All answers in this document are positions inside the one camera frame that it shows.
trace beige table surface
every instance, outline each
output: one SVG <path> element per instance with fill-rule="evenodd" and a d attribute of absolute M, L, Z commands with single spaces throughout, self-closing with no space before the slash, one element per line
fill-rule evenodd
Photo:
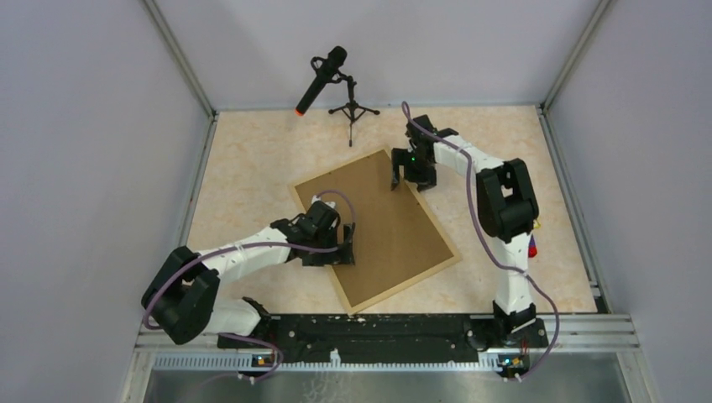
<path fill-rule="evenodd" d="M 531 276 L 560 311 L 595 311 L 579 249 L 534 107 L 413 107 L 433 125 L 454 128 L 488 154 L 522 158 L 530 171 L 542 226 L 534 231 L 539 255 Z M 298 212 L 288 185 L 379 147 L 407 146 L 399 108 L 348 120 L 313 109 L 220 113 L 188 246 L 209 249 L 248 237 L 270 222 Z M 463 261 L 382 301 L 364 313 L 491 312 L 497 272 L 472 227 L 464 178 L 437 169 L 437 186 L 423 196 L 463 256 Z M 271 312 L 344 312 L 326 268 L 288 264 L 265 267 L 222 285 L 220 298 L 250 296 Z M 538 311 L 551 307 L 534 295 Z"/>

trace tripod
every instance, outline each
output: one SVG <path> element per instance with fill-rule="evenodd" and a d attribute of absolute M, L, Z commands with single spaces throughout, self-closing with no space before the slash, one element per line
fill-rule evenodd
<path fill-rule="evenodd" d="M 346 104 L 342 107 L 337 107 L 336 109 L 329 109 L 329 114 L 332 115 L 337 111 L 341 111 L 344 115 L 346 115 L 348 121 L 350 122 L 350 124 L 348 125 L 348 146 L 351 147 L 353 145 L 353 124 L 356 123 L 356 121 L 359 120 L 359 118 L 361 118 L 366 112 L 371 112 L 374 115 L 379 115 L 380 111 L 368 107 L 362 107 L 359 105 L 358 102 L 356 102 L 356 100 L 353 98 L 353 88 L 356 86 L 356 81 L 353 80 L 353 77 L 346 76 L 341 71 L 339 71 L 338 79 L 336 80 L 336 82 L 340 82 L 341 80 L 346 80 L 346 84 L 348 87 L 348 102 L 346 102 Z"/>

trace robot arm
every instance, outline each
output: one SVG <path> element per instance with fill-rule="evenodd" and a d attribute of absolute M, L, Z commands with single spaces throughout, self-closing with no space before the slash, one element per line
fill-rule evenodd
<path fill-rule="evenodd" d="M 244 299 L 222 310 L 217 306 L 213 314 L 220 285 L 294 258 L 300 258 L 305 266 L 353 264 L 355 223 L 343 225 L 343 243 L 338 244 L 341 217 L 334 206 L 315 197 L 306 214 L 274 221 L 255 235 L 221 248 L 197 252 L 186 246 L 174 249 L 141 298 L 141 305 L 147 310 L 153 305 L 150 315 L 175 344 L 187 343 L 205 331 L 249 335 L 264 309 Z M 324 253 L 324 249 L 333 251 Z M 186 269 L 201 256 L 202 261 Z M 165 292 L 159 293 L 167 283 Z"/>
<path fill-rule="evenodd" d="M 395 189 L 401 181 L 401 166 L 405 179 L 415 182 L 418 191 L 437 184 L 436 165 L 446 165 L 466 177 L 468 161 L 460 153 L 464 150 L 472 157 L 472 173 L 477 186 L 477 215 L 482 229 L 489 235 L 487 241 L 493 255 L 503 265 L 527 270 L 531 231 L 539 210 L 524 161 L 503 161 L 488 155 L 451 128 L 437 131 L 427 115 L 413 120 L 456 148 L 436 142 L 408 123 L 406 136 L 410 147 L 391 152 L 391 189 Z M 511 190 L 509 196 L 505 196 L 503 187 Z M 533 323 L 536 307 L 526 277 L 514 271 L 500 270 L 493 308 L 495 317 L 501 319 L 503 330 L 507 333 Z"/>

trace white wall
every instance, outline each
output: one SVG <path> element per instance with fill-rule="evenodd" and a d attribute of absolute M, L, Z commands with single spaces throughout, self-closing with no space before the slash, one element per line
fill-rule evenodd
<path fill-rule="evenodd" d="M 214 107 L 294 107 L 334 45 L 365 106 L 534 103 L 598 0 L 159 0 Z M 328 86 L 315 106 L 347 101 Z"/>
<path fill-rule="evenodd" d="M 664 401 L 709 401 L 712 3 L 618 2 L 554 106 L 610 301 Z"/>
<path fill-rule="evenodd" d="M 138 1 L 0 6 L 0 401 L 118 399 L 207 118 Z"/>

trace wooden frame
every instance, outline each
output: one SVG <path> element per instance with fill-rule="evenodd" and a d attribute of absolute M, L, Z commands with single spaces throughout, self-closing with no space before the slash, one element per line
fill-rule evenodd
<path fill-rule="evenodd" d="M 299 186 L 302 183 L 316 179 L 319 176 L 325 175 L 328 172 L 338 170 L 338 169 L 344 167 L 345 165 L 352 164 L 353 162 L 356 162 L 358 160 L 366 158 L 370 155 L 377 154 L 381 151 L 385 151 L 386 155 L 388 155 L 388 158 L 390 158 L 390 150 L 389 149 L 387 149 L 387 148 L 373 149 L 365 154 L 362 154 L 355 158 L 347 160 L 340 165 L 331 167 L 327 170 L 318 172 L 315 175 L 309 175 L 308 177 L 305 177 L 298 181 L 290 183 L 288 185 L 288 187 L 289 187 L 289 191 L 292 196 L 292 199 L 294 200 L 296 205 L 299 207 L 301 212 L 306 212 L 306 206 L 302 205 L 301 198 L 299 197 L 299 194 L 296 191 L 297 186 Z M 416 283 L 418 283 L 432 275 L 435 275 L 439 271 L 447 268 L 448 266 L 456 264 L 457 262 L 462 260 L 462 256 L 460 255 L 457 248 L 455 248 L 452 239 L 450 239 L 450 237 L 448 236 L 448 233 L 446 233 L 445 230 L 442 228 L 442 225 L 437 220 L 437 217 L 435 217 L 435 214 L 432 212 L 432 210 L 428 206 L 427 202 L 425 201 L 425 198 L 423 198 L 423 196 L 420 194 L 420 192 L 417 191 L 416 187 L 413 184 L 411 184 L 410 182 L 403 181 L 402 185 L 407 186 L 408 189 L 410 190 L 410 192 L 416 198 L 416 200 L 420 203 L 422 210 L 426 213 L 427 217 L 430 219 L 433 226 L 437 230 L 437 233 L 440 235 L 443 242 L 448 246 L 448 249 L 453 254 L 453 256 L 449 259 L 444 260 L 440 264 L 436 264 L 435 266 L 432 266 L 430 269 L 427 269 L 427 270 L 421 272 L 420 274 L 415 275 L 415 276 L 411 277 L 410 279 L 403 281 L 403 282 L 399 283 L 398 285 L 395 285 L 395 286 L 389 288 L 388 290 L 383 291 L 383 292 L 379 293 L 378 295 L 373 296 L 373 297 L 369 298 L 368 300 L 360 302 L 359 304 L 356 304 L 354 306 L 352 306 L 351 303 L 349 302 L 349 300 L 346 296 L 346 293 L 343 290 L 343 287 L 342 287 L 341 283 L 339 282 L 338 277 L 336 276 L 336 273 L 335 273 L 333 267 L 328 266 L 327 269 L 329 272 L 329 278 L 331 279 L 332 283 L 334 284 L 334 287 L 336 288 L 339 300 L 341 301 L 343 307 L 346 309 L 346 312 L 349 315 L 352 315 L 356 312 L 362 311 L 363 309 L 366 309 L 369 306 L 375 305 L 376 303 L 381 302 L 381 301 L 385 300 L 386 298 L 389 298 L 390 296 L 393 296 L 396 293 L 403 291 L 406 288 L 408 288 L 408 287 L 410 287 L 410 286 L 412 286 L 412 285 L 414 285 L 414 284 L 416 284 Z"/>

